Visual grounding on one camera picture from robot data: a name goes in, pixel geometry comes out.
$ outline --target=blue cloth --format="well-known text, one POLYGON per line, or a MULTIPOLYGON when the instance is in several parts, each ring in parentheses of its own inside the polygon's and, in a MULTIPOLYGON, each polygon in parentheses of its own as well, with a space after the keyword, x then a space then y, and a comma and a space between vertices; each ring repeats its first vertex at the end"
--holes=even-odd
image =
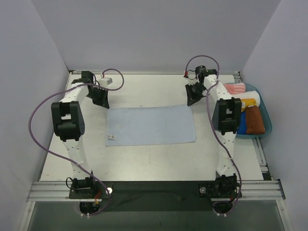
POLYGON ((106 146, 187 143, 196 141, 191 107, 108 109, 106 146))
POLYGON ((237 134, 246 135, 247 126, 246 126, 246 112, 243 111, 241 113, 241 123, 239 128, 237 129, 237 134))

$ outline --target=plastic bin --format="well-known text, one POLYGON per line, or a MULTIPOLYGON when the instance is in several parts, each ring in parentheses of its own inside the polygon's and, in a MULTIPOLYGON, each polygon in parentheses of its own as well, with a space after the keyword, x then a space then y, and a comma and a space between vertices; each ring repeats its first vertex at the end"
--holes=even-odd
POLYGON ((255 88, 254 86, 252 86, 251 84, 245 83, 246 86, 246 90, 245 91, 252 91, 255 90, 256 92, 259 93, 260 95, 260 112, 261 112, 261 116, 263 119, 263 123, 264 123, 264 128, 265 128, 265 133, 264 134, 260 134, 260 135, 242 135, 242 134, 236 134, 237 138, 241 138, 241 139, 252 139, 252 138, 256 138, 256 137, 265 137, 267 135, 269 135, 271 133, 272 130, 272 125, 271 125, 271 121, 270 121, 270 116, 266 110, 266 107, 264 105, 264 102, 262 100, 261 94, 258 91, 257 88, 255 88))

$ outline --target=gray wall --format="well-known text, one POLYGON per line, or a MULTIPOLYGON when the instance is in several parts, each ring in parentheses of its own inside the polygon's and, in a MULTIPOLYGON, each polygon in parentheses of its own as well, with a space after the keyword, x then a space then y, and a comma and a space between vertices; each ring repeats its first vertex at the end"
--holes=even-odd
MULTIPOLYGON (((0 30, 0 230, 14 231, 46 156, 28 134, 28 118, 43 98, 63 90, 68 71, 30 0, 2 1, 0 30)), ((50 104, 35 117, 34 131, 48 145, 50 104)))
POLYGON ((262 144, 299 231, 308 227, 307 12, 307 0, 282 0, 243 70, 269 111, 273 132, 262 144))
POLYGON ((32 2, 69 69, 182 73, 208 54, 230 73, 242 70, 280 0, 32 2))

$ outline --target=table surface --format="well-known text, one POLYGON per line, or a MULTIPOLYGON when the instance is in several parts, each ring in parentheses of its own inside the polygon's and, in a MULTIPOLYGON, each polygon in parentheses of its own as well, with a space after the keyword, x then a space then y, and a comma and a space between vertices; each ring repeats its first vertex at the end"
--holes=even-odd
MULTIPOLYGON (((121 84, 117 75, 110 88, 121 84)), ((68 86, 73 79, 70 76, 68 86)), ((124 87, 109 92, 111 108, 158 107, 186 104, 187 96, 183 75, 125 75, 124 87)), ((233 76, 221 76, 222 82, 234 82, 233 76)), ((215 102, 211 98, 213 112, 215 102)), ((81 105, 86 131, 83 136, 85 152, 93 173, 102 181, 171 181, 214 180, 218 164, 218 143, 210 129, 205 98, 192 106, 196 142, 140 146, 105 146, 107 109, 96 106, 85 98, 81 105)), ((68 157, 59 137, 52 137, 50 150, 68 157)), ((252 140, 236 139, 234 161, 243 180, 263 180, 252 140)), ((47 155, 40 180, 64 181, 73 175, 71 163, 47 155)))

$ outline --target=striped cloth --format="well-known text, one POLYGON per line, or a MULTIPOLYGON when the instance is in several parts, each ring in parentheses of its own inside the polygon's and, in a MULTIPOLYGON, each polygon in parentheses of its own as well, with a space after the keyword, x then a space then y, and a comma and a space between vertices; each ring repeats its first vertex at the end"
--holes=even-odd
POLYGON ((231 95, 244 93, 246 89, 244 83, 235 83, 235 84, 225 83, 224 86, 231 95))

